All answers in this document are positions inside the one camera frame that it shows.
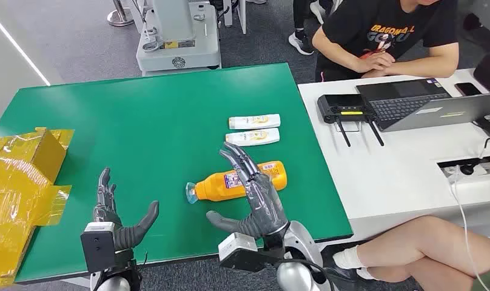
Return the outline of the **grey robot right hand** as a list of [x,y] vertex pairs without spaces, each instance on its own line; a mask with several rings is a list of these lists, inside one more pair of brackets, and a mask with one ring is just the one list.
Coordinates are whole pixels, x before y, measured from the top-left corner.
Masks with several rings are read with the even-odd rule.
[[211,210],[206,213],[209,222],[225,232],[238,232],[255,239],[265,238],[285,228],[288,219],[271,178],[260,172],[241,147],[229,142],[224,142],[223,146],[225,149],[220,150],[220,155],[228,159],[237,172],[246,191],[250,213],[237,220],[225,218]]

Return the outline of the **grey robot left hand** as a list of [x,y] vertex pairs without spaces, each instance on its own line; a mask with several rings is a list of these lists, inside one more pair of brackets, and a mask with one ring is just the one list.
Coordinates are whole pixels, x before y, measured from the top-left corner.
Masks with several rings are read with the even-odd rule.
[[152,201],[144,217],[134,226],[124,227],[116,210],[116,184],[109,185],[110,168],[101,172],[96,190],[96,204],[93,209],[94,222],[112,222],[115,250],[132,249],[138,246],[159,215],[159,201]]

